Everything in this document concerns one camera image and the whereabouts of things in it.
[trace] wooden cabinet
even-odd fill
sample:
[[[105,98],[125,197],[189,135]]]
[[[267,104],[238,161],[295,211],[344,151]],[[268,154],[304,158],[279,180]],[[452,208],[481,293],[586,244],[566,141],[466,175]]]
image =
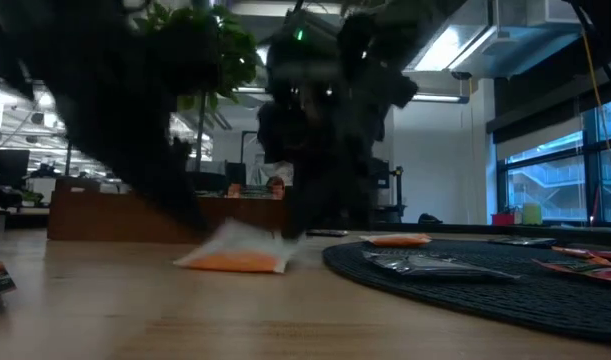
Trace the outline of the wooden cabinet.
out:
[[[279,230],[284,203],[269,199],[198,198],[211,227],[227,218]],[[199,243],[173,219],[133,194],[56,190],[52,195],[47,236],[61,241]]]

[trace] computer monitor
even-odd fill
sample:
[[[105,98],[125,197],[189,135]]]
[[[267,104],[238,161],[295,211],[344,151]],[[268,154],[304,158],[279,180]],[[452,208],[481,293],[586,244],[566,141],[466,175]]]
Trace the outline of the computer monitor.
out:
[[[194,190],[199,192],[225,192],[227,191],[227,177],[222,174],[202,173],[191,171],[187,173]]]
[[[230,163],[225,165],[225,176],[230,184],[247,185],[247,169],[244,163]]]
[[[18,185],[27,175],[29,150],[0,150],[0,186]]]

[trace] orange packet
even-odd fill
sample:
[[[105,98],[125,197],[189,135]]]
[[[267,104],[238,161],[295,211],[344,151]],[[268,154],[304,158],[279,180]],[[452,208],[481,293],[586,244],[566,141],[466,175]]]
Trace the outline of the orange packet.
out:
[[[208,242],[174,265],[195,270],[284,273],[295,248],[272,232],[229,220]]]
[[[594,279],[611,281],[611,262],[601,258],[591,258],[585,261],[554,261],[546,262],[532,259],[535,263],[550,270],[587,276]]]
[[[417,247],[432,241],[432,238],[427,234],[373,235],[361,236],[360,238],[371,242],[375,246],[386,247]]]
[[[563,247],[558,247],[558,246],[552,246],[552,250],[560,252],[561,254],[581,257],[585,259],[599,257],[599,258],[611,260],[611,251],[571,249],[571,248],[563,248]]]

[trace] green leaves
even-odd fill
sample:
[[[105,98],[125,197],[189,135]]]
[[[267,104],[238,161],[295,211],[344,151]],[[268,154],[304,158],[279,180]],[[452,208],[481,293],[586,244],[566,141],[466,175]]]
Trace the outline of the green leaves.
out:
[[[206,26],[204,21],[212,16],[218,20],[219,51],[221,53],[221,81],[217,89],[207,93],[207,108],[216,111],[218,108],[218,95],[238,103],[234,89],[245,86],[256,79],[256,40],[240,24],[238,16],[225,6],[216,5],[208,11],[183,7],[170,9],[154,1],[146,11],[145,18],[136,18],[134,23],[138,31],[152,33],[164,28],[166,25],[190,20],[196,26]],[[181,96],[178,98],[178,110],[195,109],[200,104],[200,94]]]
[[[209,108],[212,112],[216,111],[218,108],[218,95],[216,93],[210,92],[207,94],[207,101]]]

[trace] yellow cable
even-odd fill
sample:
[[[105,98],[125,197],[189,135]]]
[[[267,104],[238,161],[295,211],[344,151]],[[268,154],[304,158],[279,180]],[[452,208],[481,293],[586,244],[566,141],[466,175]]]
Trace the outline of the yellow cable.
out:
[[[582,31],[583,42],[585,43],[585,53],[587,54],[587,61],[589,63],[589,73],[592,79],[592,85],[594,86],[594,95],[596,96],[596,103],[598,104],[598,111],[601,114],[603,125],[603,132],[605,133],[605,144],[607,145],[607,152],[609,157],[609,162],[611,165],[611,144],[609,141],[609,136],[607,134],[607,114],[605,113],[605,108],[603,107],[603,103],[601,102],[601,95],[598,91],[598,81],[596,80],[596,73],[594,72],[594,60],[592,59],[592,51],[589,46],[589,39],[587,38],[587,32],[585,29]]]

